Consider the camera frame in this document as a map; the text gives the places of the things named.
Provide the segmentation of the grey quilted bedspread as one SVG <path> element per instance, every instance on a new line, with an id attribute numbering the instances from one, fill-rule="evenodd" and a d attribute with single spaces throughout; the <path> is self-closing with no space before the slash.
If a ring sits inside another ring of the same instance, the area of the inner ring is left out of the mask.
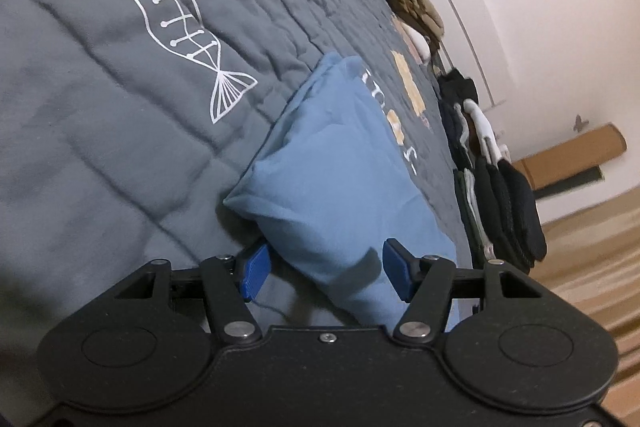
<path id="1" fill-rule="evenodd" d="M 258 228 L 224 207 L 322 56 L 358 55 L 399 155 L 471 261 L 430 72 L 385 0 L 1 0 L 1 412 L 50 409 L 42 336 L 155 258 Z"/>

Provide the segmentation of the tall cardboard roll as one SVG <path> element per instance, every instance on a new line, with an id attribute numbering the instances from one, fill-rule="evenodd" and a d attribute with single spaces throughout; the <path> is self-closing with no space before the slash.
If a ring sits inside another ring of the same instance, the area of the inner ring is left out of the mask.
<path id="1" fill-rule="evenodd" d="M 533 190 L 542 190 L 620 157 L 627 142 L 615 124 L 605 124 L 576 138 L 514 162 Z"/>

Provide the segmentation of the blue shirt garment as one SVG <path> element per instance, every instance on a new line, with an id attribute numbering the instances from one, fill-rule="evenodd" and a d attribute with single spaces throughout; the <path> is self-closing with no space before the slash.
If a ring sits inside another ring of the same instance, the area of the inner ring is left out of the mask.
<path id="1" fill-rule="evenodd" d="M 392 329 L 407 306 L 383 269 L 386 239 L 415 255 L 457 255 L 363 74 L 360 57 L 326 54 L 224 205 L 338 309 Z"/>

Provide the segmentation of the beige curtain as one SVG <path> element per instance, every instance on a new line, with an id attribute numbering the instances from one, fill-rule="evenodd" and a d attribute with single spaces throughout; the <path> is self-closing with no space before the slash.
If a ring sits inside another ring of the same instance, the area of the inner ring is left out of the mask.
<path id="1" fill-rule="evenodd" d="M 604 407 L 639 424 L 639 190 L 544 225 L 546 260 L 532 277 L 613 337 L 618 369 Z"/>

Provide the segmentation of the white folded garment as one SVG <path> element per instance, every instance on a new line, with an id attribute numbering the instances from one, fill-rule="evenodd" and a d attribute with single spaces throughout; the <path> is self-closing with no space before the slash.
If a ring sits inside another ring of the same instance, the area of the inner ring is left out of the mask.
<path id="1" fill-rule="evenodd" d="M 480 153 L 482 153 L 488 164 L 498 166 L 503 156 L 490 121 L 480 109 L 480 106 L 470 98 L 463 102 L 462 107 L 465 113 L 471 117 L 475 126 L 478 143 L 480 143 Z"/>

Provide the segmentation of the black folded clothes stack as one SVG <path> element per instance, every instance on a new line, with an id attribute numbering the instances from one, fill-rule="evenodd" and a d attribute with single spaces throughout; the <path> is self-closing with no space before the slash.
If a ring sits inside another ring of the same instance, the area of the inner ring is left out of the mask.
<path id="1" fill-rule="evenodd" d="M 475 268 L 503 260 L 529 273 L 544 260 L 547 242 L 534 191 L 509 161 L 492 165 L 478 158 L 474 168 L 454 170 L 454 189 Z"/>

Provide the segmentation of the black garment near headboard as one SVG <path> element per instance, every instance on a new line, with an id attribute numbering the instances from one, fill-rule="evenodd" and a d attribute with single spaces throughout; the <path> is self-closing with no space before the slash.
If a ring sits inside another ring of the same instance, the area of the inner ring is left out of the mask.
<path id="1" fill-rule="evenodd" d="M 456 103 L 462 105 L 465 100 L 472 100 L 478 103 L 478 93 L 475 82 L 462 75 L 456 68 L 451 69 L 447 74 L 437 77 L 440 96 L 450 105 Z"/>

